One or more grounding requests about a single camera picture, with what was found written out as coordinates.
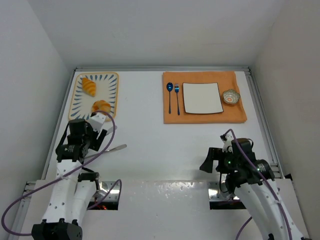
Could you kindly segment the metal tongs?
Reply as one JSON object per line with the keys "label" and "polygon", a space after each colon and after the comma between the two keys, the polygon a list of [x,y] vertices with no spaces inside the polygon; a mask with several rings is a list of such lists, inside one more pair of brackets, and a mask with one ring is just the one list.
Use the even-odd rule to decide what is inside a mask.
{"label": "metal tongs", "polygon": [[[113,127],[109,128],[109,129],[107,130],[107,134],[106,134],[106,135],[111,134],[113,130],[114,130]],[[122,150],[122,149],[125,149],[126,147],[127,147],[127,144],[122,144],[122,145],[119,145],[119,146],[114,147],[114,148],[112,148],[112,149],[106,149],[105,151],[102,152],[102,154],[108,154],[108,153],[111,153],[111,152],[120,151],[120,150]],[[90,158],[93,158],[93,157],[98,156],[98,155],[99,155],[98,153],[92,154],[92,155],[87,155],[87,156],[85,157],[85,159],[90,159]]]}

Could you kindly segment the long croissant bread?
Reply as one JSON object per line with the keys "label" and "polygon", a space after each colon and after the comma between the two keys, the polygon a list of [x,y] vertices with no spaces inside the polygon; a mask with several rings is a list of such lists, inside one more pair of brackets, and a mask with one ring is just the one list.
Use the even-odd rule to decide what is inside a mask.
{"label": "long croissant bread", "polygon": [[97,92],[96,83],[84,77],[82,79],[82,91],[91,97],[95,97]]}

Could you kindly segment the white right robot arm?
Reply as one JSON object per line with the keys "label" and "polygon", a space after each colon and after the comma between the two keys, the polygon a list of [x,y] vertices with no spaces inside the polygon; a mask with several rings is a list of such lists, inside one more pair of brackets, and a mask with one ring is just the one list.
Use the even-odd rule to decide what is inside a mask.
{"label": "white right robot arm", "polygon": [[211,147],[199,169],[225,175],[224,193],[236,196],[258,227],[264,240],[304,240],[279,193],[270,164],[257,159],[248,138],[220,136],[223,147]]}

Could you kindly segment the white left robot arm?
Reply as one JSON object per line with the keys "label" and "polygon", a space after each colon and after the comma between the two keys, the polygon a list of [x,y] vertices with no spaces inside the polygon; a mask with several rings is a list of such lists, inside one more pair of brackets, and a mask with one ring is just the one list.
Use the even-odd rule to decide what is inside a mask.
{"label": "white left robot arm", "polygon": [[73,119],[57,145],[56,180],[41,223],[34,224],[35,240],[80,240],[83,217],[92,196],[99,188],[97,172],[82,173],[89,150],[98,151],[107,131],[102,128],[105,115],[88,120]]}

